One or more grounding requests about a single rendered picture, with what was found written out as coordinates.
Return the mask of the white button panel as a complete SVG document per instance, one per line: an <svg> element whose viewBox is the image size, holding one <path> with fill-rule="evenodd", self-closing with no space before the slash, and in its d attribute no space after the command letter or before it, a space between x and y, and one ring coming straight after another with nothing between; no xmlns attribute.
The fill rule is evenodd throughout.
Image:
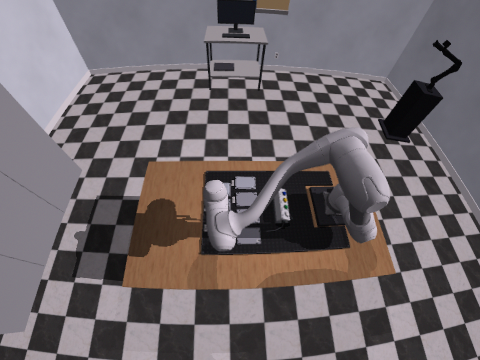
<svg viewBox="0 0 480 360"><path fill-rule="evenodd" d="M275 223L282 223L282 227L283 227L285 223L288 223L288 221L290 221L287 194L285 189L281 188L280 191L277 193L277 195L273 199L273 206L274 206L274 216L276 220ZM266 232L277 231L282 227L276 230L270 230Z"/></svg>

